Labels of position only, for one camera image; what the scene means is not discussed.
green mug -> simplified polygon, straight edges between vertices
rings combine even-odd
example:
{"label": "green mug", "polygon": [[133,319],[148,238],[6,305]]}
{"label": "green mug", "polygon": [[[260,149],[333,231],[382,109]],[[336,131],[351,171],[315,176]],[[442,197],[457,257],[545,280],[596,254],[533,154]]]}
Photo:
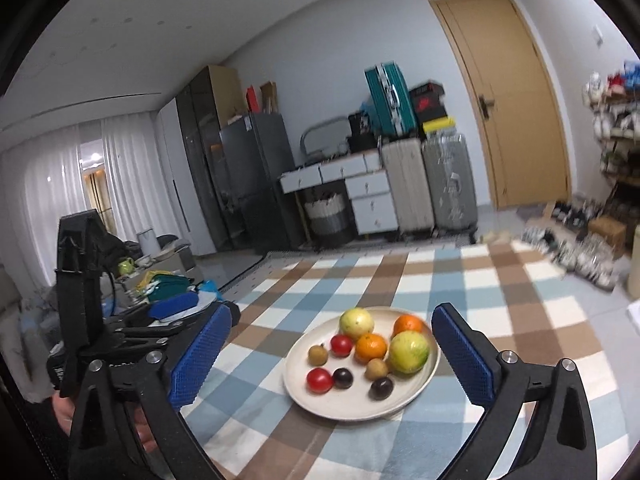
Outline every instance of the green mug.
{"label": "green mug", "polygon": [[134,266],[133,260],[131,258],[126,258],[118,264],[118,272],[121,276],[131,274],[135,269],[136,267]]}

white curtain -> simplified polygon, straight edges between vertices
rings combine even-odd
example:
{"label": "white curtain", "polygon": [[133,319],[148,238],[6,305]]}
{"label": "white curtain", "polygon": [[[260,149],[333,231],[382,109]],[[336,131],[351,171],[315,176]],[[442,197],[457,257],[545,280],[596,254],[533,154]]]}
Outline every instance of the white curtain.
{"label": "white curtain", "polygon": [[151,115],[111,117],[101,126],[118,237],[135,241],[137,233],[149,228],[156,236],[183,237],[162,174]]}
{"label": "white curtain", "polygon": [[88,208],[79,145],[76,125],[0,156],[0,257],[24,298],[55,283],[60,217]]}

silver suitcase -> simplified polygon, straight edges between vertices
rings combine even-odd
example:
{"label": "silver suitcase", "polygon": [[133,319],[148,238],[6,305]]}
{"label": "silver suitcase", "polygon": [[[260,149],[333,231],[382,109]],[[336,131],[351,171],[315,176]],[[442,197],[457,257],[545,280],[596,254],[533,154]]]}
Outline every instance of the silver suitcase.
{"label": "silver suitcase", "polygon": [[435,221],[420,140],[405,139],[386,144],[382,147],[382,160],[389,178],[400,230],[432,230]]}
{"label": "silver suitcase", "polygon": [[476,187],[465,136],[434,134],[422,145],[439,229],[462,231],[478,224]]}

blue gripper pad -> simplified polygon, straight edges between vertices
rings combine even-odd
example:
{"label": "blue gripper pad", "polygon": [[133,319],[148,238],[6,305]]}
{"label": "blue gripper pad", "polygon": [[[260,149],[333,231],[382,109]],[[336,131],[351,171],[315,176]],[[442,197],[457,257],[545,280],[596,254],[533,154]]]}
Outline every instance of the blue gripper pad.
{"label": "blue gripper pad", "polygon": [[469,401],[490,407],[495,399],[494,375],[444,307],[433,311],[431,329]]}
{"label": "blue gripper pad", "polygon": [[198,304],[197,292],[185,292],[178,294],[172,298],[158,301],[149,309],[147,315],[152,319],[164,319],[173,316],[179,312],[183,312],[189,308],[193,308]]}
{"label": "blue gripper pad", "polygon": [[174,410],[195,400],[230,332],[231,312],[221,304],[174,367],[168,396]]}

metal screw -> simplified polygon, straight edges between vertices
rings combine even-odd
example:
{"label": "metal screw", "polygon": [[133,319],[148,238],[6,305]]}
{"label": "metal screw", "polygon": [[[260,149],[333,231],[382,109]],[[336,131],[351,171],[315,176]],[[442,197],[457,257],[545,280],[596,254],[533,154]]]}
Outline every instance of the metal screw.
{"label": "metal screw", "polygon": [[516,354],[516,352],[511,350],[505,350],[500,354],[500,357],[505,363],[510,365],[518,362],[518,355]]}
{"label": "metal screw", "polygon": [[162,352],[159,350],[153,350],[146,355],[146,362],[152,365],[159,363],[160,359],[162,359]]}
{"label": "metal screw", "polygon": [[100,361],[100,359],[94,359],[89,363],[90,372],[97,372],[100,368],[102,368],[102,361]]}
{"label": "metal screw", "polygon": [[575,370],[575,363],[571,361],[571,359],[562,359],[562,368],[568,372],[573,372]]}

